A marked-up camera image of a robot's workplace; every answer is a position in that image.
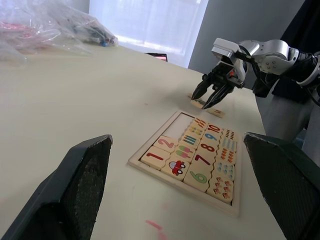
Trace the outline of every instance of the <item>wooden puzzle board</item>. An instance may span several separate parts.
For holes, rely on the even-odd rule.
[[[178,111],[128,160],[128,164],[238,216],[240,137],[214,122]]]

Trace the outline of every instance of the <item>plastic bag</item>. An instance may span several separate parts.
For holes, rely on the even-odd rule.
[[[47,14],[63,29],[70,31],[82,42],[97,43],[103,47],[118,45],[118,39],[89,14],[69,7],[59,0],[42,0],[42,4],[38,6],[40,11],[47,10]]]
[[[79,54],[89,51],[71,32],[27,0],[0,3],[0,40],[23,53],[58,47]]]
[[[0,69],[17,69],[26,65],[27,58],[10,46],[5,41],[0,40]]]
[[[16,58],[17,64],[21,64],[25,58],[20,53],[35,54],[48,47],[87,55],[90,51],[83,42],[118,44],[117,38],[96,18],[62,1],[0,1],[0,53],[4,54],[0,62]]]

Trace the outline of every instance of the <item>wooden tray frame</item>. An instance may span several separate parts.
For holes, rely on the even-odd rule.
[[[183,181],[179,181],[159,170],[156,170],[147,164],[139,161],[141,157],[145,154],[145,152],[154,144],[154,142],[167,130],[167,128],[179,117],[180,114],[185,114],[189,117],[195,118],[195,116],[183,112],[183,111],[177,111],[172,117],[169,118],[168,121],[165,122],[165,124],[160,127],[158,131],[156,131],[155,134],[153,134],[152,137],[146,143],[140,147],[138,151],[135,152],[135,154],[132,155],[132,157],[129,158],[128,164],[130,166],[133,166],[144,173],[147,173],[166,184],[169,184],[170,186],[175,187],[176,189],[179,189],[185,193],[188,193],[192,196],[194,196],[196,199],[199,199],[209,205],[212,205],[216,207],[217,209],[226,212],[227,214],[230,214],[234,217],[237,217],[239,215],[239,208],[240,208],[240,188],[241,188],[241,158],[242,158],[242,144],[241,142],[238,142],[237,144],[237,159],[235,163],[235,176],[233,181],[233,199],[232,199],[232,205],[229,205],[223,201],[220,201],[219,199],[214,198],[213,196],[210,196],[209,194],[206,194],[205,192],[202,192],[192,186],[187,185]]]

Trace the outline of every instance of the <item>robotic arm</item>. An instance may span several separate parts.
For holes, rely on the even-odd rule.
[[[215,91],[202,109],[219,103],[235,87],[243,88],[249,65],[257,77],[253,86],[256,96],[265,98],[279,78],[289,77],[304,88],[320,106],[309,90],[311,87],[320,86],[320,55],[300,52],[282,40],[246,40],[236,44],[221,38],[215,40],[212,53],[220,61],[209,74],[202,76],[202,82],[196,87],[191,98],[199,99],[207,92],[207,88],[213,85],[212,89]]]

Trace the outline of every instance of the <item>gray pants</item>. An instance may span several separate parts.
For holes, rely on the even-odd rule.
[[[271,97],[264,110],[259,107],[266,135],[292,142],[310,120],[302,150],[320,167],[320,107],[311,100],[299,104],[286,98]]]

